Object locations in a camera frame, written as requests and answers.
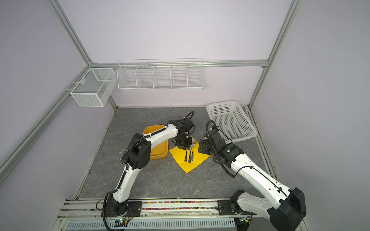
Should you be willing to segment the silver fork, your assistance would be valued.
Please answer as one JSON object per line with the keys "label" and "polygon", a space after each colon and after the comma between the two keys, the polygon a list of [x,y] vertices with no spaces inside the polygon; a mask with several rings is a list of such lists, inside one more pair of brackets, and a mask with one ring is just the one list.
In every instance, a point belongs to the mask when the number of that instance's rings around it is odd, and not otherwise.
{"label": "silver fork", "polygon": [[193,145],[192,147],[191,147],[191,150],[192,150],[192,158],[191,158],[191,162],[193,162],[193,160],[194,160],[194,148],[195,148],[195,146]]}

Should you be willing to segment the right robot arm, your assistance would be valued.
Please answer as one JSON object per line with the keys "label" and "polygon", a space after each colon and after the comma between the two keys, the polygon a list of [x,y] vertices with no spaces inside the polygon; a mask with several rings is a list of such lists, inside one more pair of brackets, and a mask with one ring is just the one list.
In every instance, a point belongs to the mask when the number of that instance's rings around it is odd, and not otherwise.
{"label": "right robot arm", "polygon": [[271,177],[234,142],[226,143],[221,134],[216,123],[208,120],[204,139],[199,142],[199,152],[212,156],[213,161],[232,178],[242,176],[263,195],[259,198],[238,190],[230,198],[235,210],[266,218],[278,231],[295,231],[307,215],[304,193]]}

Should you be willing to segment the yellow paper napkin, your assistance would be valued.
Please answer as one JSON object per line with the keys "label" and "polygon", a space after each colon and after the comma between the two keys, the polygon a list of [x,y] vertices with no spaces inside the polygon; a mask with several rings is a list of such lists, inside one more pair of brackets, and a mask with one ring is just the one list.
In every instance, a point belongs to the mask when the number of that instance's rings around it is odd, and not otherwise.
{"label": "yellow paper napkin", "polygon": [[210,157],[209,155],[199,153],[198,148],[199,144],[198,142],[196,142],[194,152],[188,152],[187,162],[185,161],[186,150],[174,147],[170,150],[170,153],[175,159],[176,163],[181,167],[181,169],[184,170],[185,173],[189,173]]}

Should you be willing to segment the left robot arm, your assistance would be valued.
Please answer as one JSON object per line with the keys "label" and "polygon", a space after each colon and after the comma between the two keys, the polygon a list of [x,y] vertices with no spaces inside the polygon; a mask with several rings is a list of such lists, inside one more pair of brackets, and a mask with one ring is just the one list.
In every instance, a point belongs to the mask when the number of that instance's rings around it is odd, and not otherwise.
{"label": "left robot arm", "polygon": [[132,186],[138,173],[150,161],[151,151],[159,144],[171,140],[176,147],[186,151],[185,162],[194,160],[196,141],[191,137],[195,126],[192,122],[194,112],[189,112],[179,120],[170,120],[163,128],[148,134],[135,134],[124,152],[121,162],[124,171],[116,188],[107,192],[103,202],[101,217],[106,218],[109,213],[120,217],[127,214],[130,209],[127,205]]}

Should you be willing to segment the silver spoon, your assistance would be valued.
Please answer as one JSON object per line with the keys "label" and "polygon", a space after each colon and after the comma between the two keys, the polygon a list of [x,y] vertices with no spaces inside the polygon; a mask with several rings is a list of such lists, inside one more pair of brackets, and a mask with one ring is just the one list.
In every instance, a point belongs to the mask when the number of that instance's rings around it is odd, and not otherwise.
{"label": "silver spoon", "polygon": [[185,159],[184,159],[184,161],[185,161],[185,162],[187,162],[187,160],[188,160],[188,149],[186,149],[186,153],[185,153]]}

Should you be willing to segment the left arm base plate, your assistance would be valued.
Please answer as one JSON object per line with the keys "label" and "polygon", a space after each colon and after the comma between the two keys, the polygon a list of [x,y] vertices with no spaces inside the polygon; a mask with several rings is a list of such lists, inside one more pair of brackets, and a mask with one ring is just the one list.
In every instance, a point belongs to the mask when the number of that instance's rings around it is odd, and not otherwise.
{"label": "left arm base plate", "polygon": [[139,217],[142,211],[142,201],[128,201],[121,204],[108,202],[101,214],[101,217]]}

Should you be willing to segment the white perforated plastic basket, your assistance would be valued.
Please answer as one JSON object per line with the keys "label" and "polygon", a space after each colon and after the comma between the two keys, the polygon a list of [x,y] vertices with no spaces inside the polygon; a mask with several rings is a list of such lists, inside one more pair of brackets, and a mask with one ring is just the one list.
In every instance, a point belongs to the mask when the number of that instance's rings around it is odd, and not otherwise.
{"label": "white perforated plastic basket", "polygon": [[241,142],[256,137],[255,127],[238,102],[214,103],[207,105],[206,110],[219,127],[223,140]]}

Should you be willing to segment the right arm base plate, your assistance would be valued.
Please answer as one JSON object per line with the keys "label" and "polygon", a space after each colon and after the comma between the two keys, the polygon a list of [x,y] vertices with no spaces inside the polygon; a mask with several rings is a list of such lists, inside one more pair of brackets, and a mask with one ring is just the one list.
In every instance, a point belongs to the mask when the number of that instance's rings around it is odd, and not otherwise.
{"label": "right arm base plate", "polygon": [[216,210],[221,216],[251,215],[251,212],[243,211],[236,203],[227,200],[218,200]]}

